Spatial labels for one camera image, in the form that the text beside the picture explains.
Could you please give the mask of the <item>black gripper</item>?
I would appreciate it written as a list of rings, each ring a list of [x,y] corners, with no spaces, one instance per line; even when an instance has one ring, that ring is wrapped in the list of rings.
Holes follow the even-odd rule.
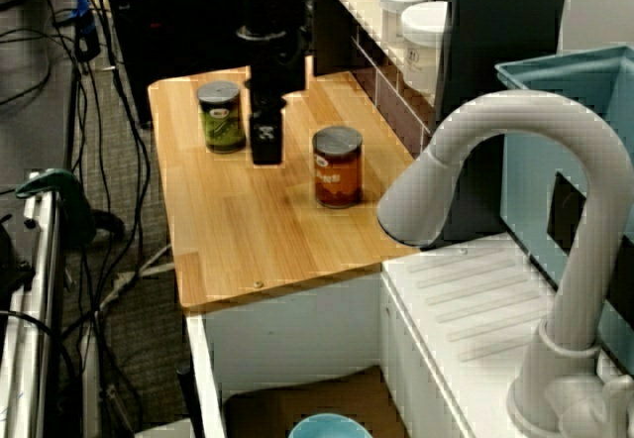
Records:
[[[250,142],[256,165],[282,162],[283,131],[279,109],[283,96],[305,89],[305,47],[301,36],[247,40],[250,54]]]

